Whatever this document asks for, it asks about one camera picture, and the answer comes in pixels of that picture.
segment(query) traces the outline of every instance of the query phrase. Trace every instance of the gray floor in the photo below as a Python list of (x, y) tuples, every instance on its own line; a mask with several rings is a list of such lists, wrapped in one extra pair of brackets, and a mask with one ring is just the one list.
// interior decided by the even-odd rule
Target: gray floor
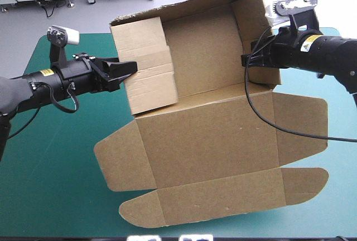
[[(23, 73), (37, 40), (52, 25), (61, 25), (82, 33), (109, 32), (109, 22), (118, 15), (142, 11), (184, 0), (73, 0), (75, 8), (58, 8), (51, 18), (34, 3), (0, 13), (0, 76)], [(320, 26), (335, 27), (345, 37), (357, 38), (357, 0), (319, 0), (316, 8)]]

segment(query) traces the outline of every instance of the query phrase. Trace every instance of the yellow label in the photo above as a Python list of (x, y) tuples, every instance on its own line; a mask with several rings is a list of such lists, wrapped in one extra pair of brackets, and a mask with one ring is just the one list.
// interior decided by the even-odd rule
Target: yellow label
[(43, 69), (40, 71), (42, 73), (42, 75), (44, 76), (49, 76), (49, 75), (53, 75), (55, 72), (53, 72), (51, 69)]
[(318, 39), (320, 36), (322, 35), (312, 35), (309, 36), (307, 39), (305, 39), (305, 41), (303, 42), (302, 46), (301, 46), (301, 51), (303, 52), (308, 52), (311, 48), (312, 43)]

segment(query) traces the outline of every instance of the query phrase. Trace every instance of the black cable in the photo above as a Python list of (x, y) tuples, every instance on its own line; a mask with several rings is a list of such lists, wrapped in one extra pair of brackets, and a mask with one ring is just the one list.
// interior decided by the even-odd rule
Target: black cable
[(64, 6), (64, 5), (58, 6), (58, 1), (59, 1), (59, 0), (56, 0), (56, 1), (55, 1), (54, 5), (53, 5), (53, 7), (52, 7), (51, 14), (49, 14), (49, 13), (48, 13), (48, 9), (47, 9), (45, 6), (41, 5), (40, 2), (38, 2), (37, 0), (35, 0), (35, 2), (39, 3), (39, 4), (40, 4), (40, 7), (41, 7), (42, 9), (44, 9), (47, 18), (52, 17), (52, 15), (54, 14), (55, 8), (59, 8), (59, 7), (63, 7), (63, 6)]
[(12, 137), (14, 137), (14, 136), (18, 135), (20, 132), (22, 132), (34, 120), (34, 118), (37, 116), (40, 109), (41, 109), (41, 107), (38, 107), (36, 109), (35, 113), (33, 114), (33, 116), (30, 118), (30, 120), (27, 121), (27, 123), (25, 125), (23, 125), (18, 131), (14, 132), (9, 137), (7, 137), (7, 139), (11, 139)]
[(79, 109), (79, 101), (78, 101), (78, 99), (77, 99), (77, 97), (76, 97), (76, 95), (75, 95), (75, 93), (74, 93), (74, 91), (73, 91), (73, 89), (72, 89), (72, 86), (74, 86), (74, 83), (69, 84), (69, 86), (67, 87), (67, 90), (66, 90), (67, 93), (68, 93), (68, 95), (71, 96), (71, 99), (72, 99), (72, 101), (73, 101), (73, 103), (74, 103), (74, 106), (75, 106), (74, 109), (69, 109), (69, 108), (67, 108), (67, 107), (65, 107), (65, 106), (63, 106), (63, 105), (61, 105), (61, 104), (55, 99), (55, 96), (54, 96), (55, 92), (54, 92), (53, 87), (52, 87), (50, 84), (45, 83), (45, 82), (34, 82), (34, 84), (37, 85), (37, 86), (45, 86), (45, 87), (47, 87), (47, 88), (50, 90), (50, 100), (51, 100), (51, 103), (52, 103), (55, 107), (57, 107), (58, 109), (60, 109), (61, 111), (65, 112), (65, 113), (70, 113), (70, 114), (72, 114), (72, 113), (76, 112), (76, 111)]
[(245, 64), (245, 71), (244, 71), (244, 89), (245, 89), (245, 96), (247, 97), (248, 103), (251, 107), (251, 109), (253, 110), (253, 112), (264, 122), (266, 122), (267, 124), (269, 124), (270, 126), (272, 126), (275, 129), (278, 129), (280, 131), (289, 133), (289, 134), (293, 134), (293, 135), (297, 135), (297, 136), (302, 136), (302, 137), (308, 137), (308, 138), (314, 138), (314, 139), (325, 139), (325, 140), (329, 140), (329, 141), (340, 141), (340, 142), (357, 142), (357, 139), (347, 139), (347, 138), (337, 138), (337, 137), (329, 137), (329, 136), (319, 136), (319, 135), (315, 135), (315, 134), (308, 134), (308, 133), (302, 133), (302, 132), (298, 132), (298, 131), (293, 131), (291, 129), (287, 129), (287, 128), (283, 128), (281, 126), (278, 126), (276, 124), (274, 124), (273, 122), (269, 121), (267, 118), (263, 117), (260, 112), (255, 108), (255, 106), (252, 103), (252, 100), (250, 98), (249, 95), (249, 64), (250, 64), (250, 58), (255, 55), (258, 50), (258, 46), (259, 43), (261, 42), (263, 36), (271, 29), (271, 27), (268, 27), (264, 30), (264, 32), (261, 34), (261, 36), (259, 37), (257, 43), (255, 44), (254, 48), (252, 49), (252, 53), (248, 56), (247, 62)]

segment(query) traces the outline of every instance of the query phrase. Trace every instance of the folded cardboard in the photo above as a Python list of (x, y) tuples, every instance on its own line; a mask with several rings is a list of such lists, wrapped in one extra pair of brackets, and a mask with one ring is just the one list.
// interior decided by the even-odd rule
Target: folded cardboard
[[(262, 0), (190, 0), (112, 22), (119, 57), (141, 69), (126, 83), (129, 101), (140, 100), (131, 103), (134, 121), (94, 151), (113, 191), (156, 189), (123, 203), (125, 220), (147, 228), (209, 220), (302, 203), (322, 190), (325, 170), (280, 167), (327, 142), (275, 130), (245, 98), (240, 56), (267, 25)], [(150, 78), (158, 90), (135, 84)], [(254, 69), (250, 80), (259, 83), (250, 84), (254, 105), (270, 121), (327, 134), (325, 101), (273, 93), (277, 69)]]

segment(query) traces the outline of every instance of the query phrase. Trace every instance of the table surface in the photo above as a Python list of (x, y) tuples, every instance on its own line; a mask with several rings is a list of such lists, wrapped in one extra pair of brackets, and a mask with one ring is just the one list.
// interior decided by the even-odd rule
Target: table surface
[[(338, 35), (332, 28), (324, 33)], [(49, 67), (49, 47), (42, 37), (27, 73)], [(79, 46), (67, 47), (68, 55), (82, 51), (101, 57), (117, 55), (110, 34), (82, 34)], [(295, 69), (282, 70), (281, 75), (283, 85), (274, 91), (326, 99), (329, 134), (357, 138), (354, 101), (333, 77), (316, 79), (314, 73)], [(126, 92), (84, 94), (79, 100), (75, 114), (43, 107), (21, 134), (8, 141), (0, 162), (0, 236), (357, 236), (357, 149), (355, 144), (341, 142), (329, 142), (323, 153), (289, 164), (323, 167), (330, 174), (323, 191), (306, 203), (159, 229), (133, 226), (120, 217), (118, 207), (146, 191), (110, 191), (93, 152), (99, 140), (133, 119)], [(13, 131), (33, 112), (16, 116)]]

